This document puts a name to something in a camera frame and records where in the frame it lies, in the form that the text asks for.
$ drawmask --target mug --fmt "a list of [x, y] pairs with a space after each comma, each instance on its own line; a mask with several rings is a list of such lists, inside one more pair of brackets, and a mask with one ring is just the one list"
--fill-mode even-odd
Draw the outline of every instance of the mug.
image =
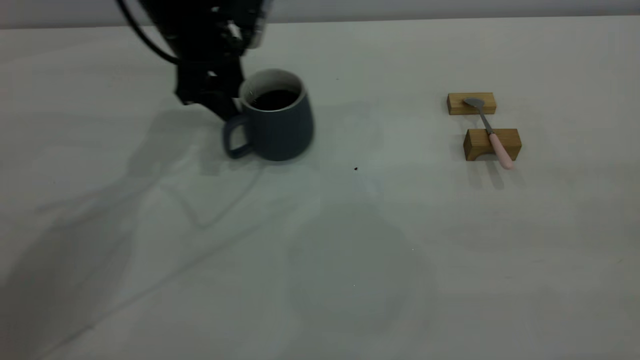
[[[240, 85], [241, 113], [225, 123], [224, 150], [232, 159], [250, 152], [272, 161], [300, 155], [311, 143], [314, 120], [302, 80], [290, 72], [257, 72]], [[247, 143], [231, 149], [231, 133], [244, 127]]]

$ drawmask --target white table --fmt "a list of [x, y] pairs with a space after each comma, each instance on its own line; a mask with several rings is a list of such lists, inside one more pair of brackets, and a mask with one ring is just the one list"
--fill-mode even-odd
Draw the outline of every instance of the white table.
[[[0, 49], [2, 359], [640, 356], [640, 17], [270, 25], [246, 73], [317, 126], [279, 165], [127, 28]], [[476, 91], [515, 171], [464, 160]]]

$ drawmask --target mug rim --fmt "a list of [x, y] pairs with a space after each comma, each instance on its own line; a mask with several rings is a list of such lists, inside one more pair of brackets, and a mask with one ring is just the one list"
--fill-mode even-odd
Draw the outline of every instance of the mug rim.
[[[253, 107], [251, 104], [249, 104], [249, 102], [245, 99], [245, 97], [242, 96], [243, 88], [245, 86], [247, 86], [246, 84], [249, 82], [249, 80], [251, 80], [254, 77], [257, 77], [258, 75], [264, 75], [265, 73], [269, 73], [269, 72], [271, 72], [271, 73], [275, 73], [275, 72], [286, 73], [288, 75], [293, 76], [296, 79], [296, 81], [298, 81], [300, 83], [300, 94], [298, 94], [298, 98], [294, 102], [292, 102], [291, 104], [285, 106], [282, 109], [277, 109], [277, 110], [262, 110], [262, 109], [258, 109], [258, 108]], [[250, 77], [246, 78], [242, 82], [242, 84], [240, 84], [240, 88], [239, 88], [239, 91], [238, 91], [238, 96], [239, 96], [238, 98], [240, 100], [240, 103], [243, 106], [246, 106], [247, 108], [249, 108], [251, 110], [260, 111], [260, 112], [263, 112], [263, 113], [277, 113], [278, 111], [284, 111], [284, 110], [291, 109], [291, 108], [295, 107], [296, 105], [298, 105], [306, 95], [307, 95], [307, 88], [305, 87], [305, 84], [302, 82], [302, 79], [300, 79], [300, 77], [298, 75], [296, 75], [296, 74], [294, 74], [294, 73], [292, 73], [290, 71], [286, 71], [286, 70], [282, 70], [282, 69], [276, 69], [276, 68], [264, 69], [264, 70], [260, 70], [260, 71], [258, 71], [256, 73], [252, 74]]]

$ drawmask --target mug handle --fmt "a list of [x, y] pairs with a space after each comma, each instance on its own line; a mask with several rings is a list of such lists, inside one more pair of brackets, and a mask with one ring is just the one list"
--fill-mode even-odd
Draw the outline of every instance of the mug handle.
[[229, 158], [239, 159], [253, 151], [253, 147], [248, 143], [236, 149], [231, 149], [231, 133], [233, 133], [238, 126], [246, 125], [247, 122], [249, 122], [249, 117], [245, 114], [240, 114], [232, 117], [225, 123], [225, 127], [222, 129], [222, 145]]

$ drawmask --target coffee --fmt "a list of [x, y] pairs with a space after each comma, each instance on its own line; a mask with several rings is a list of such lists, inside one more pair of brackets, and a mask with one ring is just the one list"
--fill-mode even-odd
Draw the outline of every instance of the coffee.
[[284, 109], [298, 99], [298, 94], [289, 90], [273, 90], [262, 94], [251, 103], [258, 110], [273, 111]]

